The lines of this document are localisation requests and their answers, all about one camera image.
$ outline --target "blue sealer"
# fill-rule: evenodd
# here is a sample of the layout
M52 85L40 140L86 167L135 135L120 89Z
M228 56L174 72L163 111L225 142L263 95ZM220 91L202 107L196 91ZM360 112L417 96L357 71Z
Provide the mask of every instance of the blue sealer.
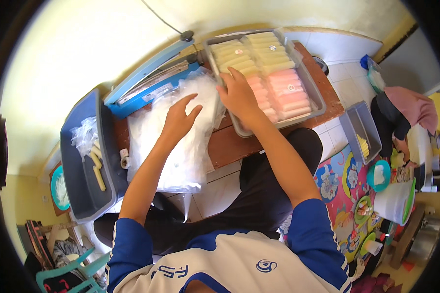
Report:
M187 58L163 65L194 44L193 35L191 31L183 32L179 41L143 63L106 97L104 105L123 119L152 102L158 94L177 88L179 80L197 70L199 63L195 58Z

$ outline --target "white bucket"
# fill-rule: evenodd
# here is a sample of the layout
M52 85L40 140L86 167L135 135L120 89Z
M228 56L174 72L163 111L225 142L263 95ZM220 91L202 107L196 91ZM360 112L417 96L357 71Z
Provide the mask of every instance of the white bucket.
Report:
M389 184L384 191L377 192L375 195L375 201L373 208L378 216L398 223L404 226L411 214L412 206L414 205L414 194L411 196L411 202L407 204L409 207L409 214L405 221L403 221L406 202L412 190L412 180L408 182Z

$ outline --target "white and blue jacket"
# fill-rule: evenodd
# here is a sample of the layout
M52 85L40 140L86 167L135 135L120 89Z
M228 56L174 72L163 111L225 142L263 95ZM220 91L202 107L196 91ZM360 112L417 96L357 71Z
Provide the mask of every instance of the white and blue jacket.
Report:
M153 264L147 231L132 219L119 219L106 265L107 292L181 293L192 280L221 293L350 292L349 266L321 200L293 210L288 245L257 231L215 231Z

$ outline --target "gray container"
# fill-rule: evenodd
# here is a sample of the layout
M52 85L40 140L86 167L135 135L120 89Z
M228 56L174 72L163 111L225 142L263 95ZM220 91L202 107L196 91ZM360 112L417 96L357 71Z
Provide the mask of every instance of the gray container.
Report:
M99 189L93 160L86 156L82 162L80 153L70 141L70 129L81 126L82 120L91 116L97 118L103 165L100 172L105 191ZM120 166L111 111L103 105L97 89L78 101L70 111L60 130L60 150L68 199L77 223L96 220L124 196L128 187L127 171Z
M210 66L213 72L215 73L218 82L220 84L223 84L223 79L219 76L220 71L217 67L217 64L215 63L215 58L213 57L213 53L212 50L210 49L210 45L219 44L235 39L238 40L246 35L257 34L266 31L271 31L275 34L275 36L279 39L279 42L285 47L285 51L287 52L288 56L295 62L295 64L298 64L295 70L297 71L299 78L302 80L303 88L305 89L305 92L308 94L308 97L310 97L311 104L314 104L311 110L311 115L308 115L306 117L298 116L287 120L283 120L275 123L274 124L275 127L277 129L285 128L303 122L307 119L324 114L324 112L326 111L326 104L324 103L323 97L321 96L321 93L319 92L316 83L311 78L310 73L308 72L308 70L306 69L305 65L302 62L303 56L297 50L295 50L295 45L293 44L293 42L288 40L279 30L262 29L262 30L252 30L252 31L239 31L239 32L233 32L229 34L220 35L214 38L206 39L203 42L204 49L207 54L207 58L209 59ZM252 131L243 130L240 124L240 120L231 112L229 113L230 113L231 121L233 123L233 127L235 128L235 131L239 136L247 138L254 135Z
M355 161L367 165L381 151L381 140L366 102L353 104L339 117L339 120L351 145ZM367 141L369 155L366 160L358 142L357 134Z

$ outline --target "metal pot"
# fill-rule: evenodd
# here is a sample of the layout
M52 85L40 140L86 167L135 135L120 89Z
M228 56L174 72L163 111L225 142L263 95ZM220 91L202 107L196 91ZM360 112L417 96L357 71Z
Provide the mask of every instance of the metal pot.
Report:
M438 233L420 230L414 238L406 261L415 263L418 266L425 266L432 256L437 241Z
M421 231L440 232L440 218L426 216L422 221Z

